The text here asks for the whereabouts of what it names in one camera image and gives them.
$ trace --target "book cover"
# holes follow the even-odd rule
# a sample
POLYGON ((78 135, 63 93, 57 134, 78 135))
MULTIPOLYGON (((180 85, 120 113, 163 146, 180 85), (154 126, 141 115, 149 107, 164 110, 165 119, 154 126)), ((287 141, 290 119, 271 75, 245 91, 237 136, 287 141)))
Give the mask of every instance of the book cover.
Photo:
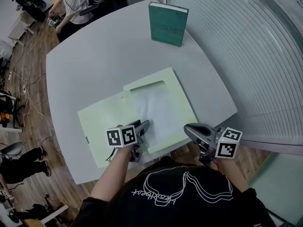
POLYGON ((151 2, 149 4, 151 39, 180 47, 188 9, 151 2))

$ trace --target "floor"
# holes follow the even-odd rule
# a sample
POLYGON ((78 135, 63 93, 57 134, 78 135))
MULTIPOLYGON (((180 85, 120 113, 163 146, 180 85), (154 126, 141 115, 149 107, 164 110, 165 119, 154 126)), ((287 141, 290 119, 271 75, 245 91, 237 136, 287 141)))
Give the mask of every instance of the floor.
MULTIPOLYGON (((52 124, 46 77, 44 75, 45 56, 59 42, 54 29, 48 27, 45 22, 33 25, 32 29, 36 31, 36 34, 27 33, 22 37, 25 46, 16 46, 11 58, 9 71, 13 70, 20 77, 25 78, 27 78, 28 72, 30 83, 35 82, 43 75, 36 83, 29 86, 29 93, 36 109, 43 113, 52 124)), ((21 103, 26 103, 25 97, 18 95, 18 90, 22 90, 19 88, 20 79, 16 75, 12 75, 11 79, 9 81, 6 80, 6 82, 5 88, 13 95, 20 97, 21 103)), ((46 119, 36 109, 34 107, 30 109, 28 103, 27 111, 30 111, 25 113, 25 110, 21 110, 20 119, 25 125, 22 133, 4 133, 0 131, 0 142, 12 144, 21 141, 23 142, 23 152, 43 145, 48 153, 47 161, 52 172, 50 177, 46 177, 44 173, 39 173, 27 178, 24 181, 24 185, 12 190, 16 199, 15 206, 17 210, 27 210, 34 203, 45 204, 44 197, 49 194, 53 206, 57 206, 61 202, 68 204, 69 209, 64 213, 64 216, 68 219, 74 219, 82 200, 89 196, 95 182, 75 184, 64 158, 61 156, 54 130, 51 129, 46 119)), ((198 154, 198 147, 193 144, 187 144, 171 153, 172 157, 178 162, 194 164, 199 164, 198 154)), ((245 178, 249 180, 268 155, 269 152, 266 151, 242 147, 239 149, 235 160, 245 178)), ((152 163, 129 170, 126 181, 135 177, 142 169, 152 163)))

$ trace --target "person in white shirt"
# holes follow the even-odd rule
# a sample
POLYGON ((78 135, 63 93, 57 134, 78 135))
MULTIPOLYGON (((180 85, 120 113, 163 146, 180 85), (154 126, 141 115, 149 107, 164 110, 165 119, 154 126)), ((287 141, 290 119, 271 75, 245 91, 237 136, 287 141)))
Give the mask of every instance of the person in white shirt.
POLYGON ((61 24, 56 28, 57 37, 60 42, 84 27, 93 17, 90 13, 83 16, 79 15, 80 11, 89 7, 88 0, 57 0, 49 11, 49 17, 54 15, 55 9, 62 1, 65 6, 66 16, 61 24))

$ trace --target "shoe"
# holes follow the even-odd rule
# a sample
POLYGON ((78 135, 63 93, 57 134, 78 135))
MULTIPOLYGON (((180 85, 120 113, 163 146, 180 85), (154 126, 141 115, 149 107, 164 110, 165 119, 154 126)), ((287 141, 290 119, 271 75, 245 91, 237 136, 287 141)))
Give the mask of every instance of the shoe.
POLYGON ((41 156, 38 157, 39 161, 42 161, 43 160, 43 157, 45 157, 47 154, 46 154, 46 151, 43 149, 42 146, 39 147, 41 149, 41 156))
POLYGON ((49 170, 49 168, 48 168, 48 164, 47 164, 47 162, 46 161, 43 161, 44 162, 44 164, 45 164, 45 170, 43 171, 44 173, 45 173, 45 175, 46 176, 51 176, 51 171, 49 170))

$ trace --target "light green surface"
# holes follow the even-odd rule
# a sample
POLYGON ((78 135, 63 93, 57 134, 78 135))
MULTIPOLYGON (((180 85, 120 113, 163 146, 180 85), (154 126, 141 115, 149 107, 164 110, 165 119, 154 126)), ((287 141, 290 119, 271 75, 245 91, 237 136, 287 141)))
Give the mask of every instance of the light green surface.
MULTIPOLYGON (((138 87, 146 86, 158 81, 164 81, 165 85, 167 86, 169 93, 171 95, 171 99, 173 100, 173 104, 176 106, 179 117, 182 121, 182 125, 184 126, 187 123, 195 123, 197 119, 194 115, 194 112, 185 96, 185 93, 174 73, 172 68, 167 68, 161 71, 158 71, 152 75, 144 77, 140 80, 137 80, 131 84, 128 84, 123 87, 124 91, 132 90, 138 87)), ((149 153, 154 153, 156 151, 162 150, 166 147, 179 143, 188 136, 184 133, 183 127, 177 130, 174 135, 169 135, 165 140, 162 142, 148 147, 149 153)))
POLYGON ((117 125, 127 125, 138 120, 138 116, 129 105, 130 91, 118 93, 99 101, 78 112, 85 136, 89 140, 89 148, 98 168, 107 166, 106 159, 112 152, 107 146, 106 129, 117 125))
POLYGON ((112 148, 107 146, 106 129, 114 128, 119 124, 127 125, 139 119, 138 113, 133 107, 131 90, 159 81, 164 81, 167 86, 181 124, 174 134, 168 135, 167 138, 154 146, 148 146, 148 152, 154 153, 188 138, 184 133, 183 126, 187 123, 197 122, 197 120, 175 73, 172 68, 167 68, 124 86, 124 92, 101 100, 78 112, 84 134, 89 140, 89 148, 98 168, 108 165, 106 159, 112 152, 112 148))
POLYGON ((292 224, 303 216, 303 156, 271 154, 250 186, 266 208, 292 224))

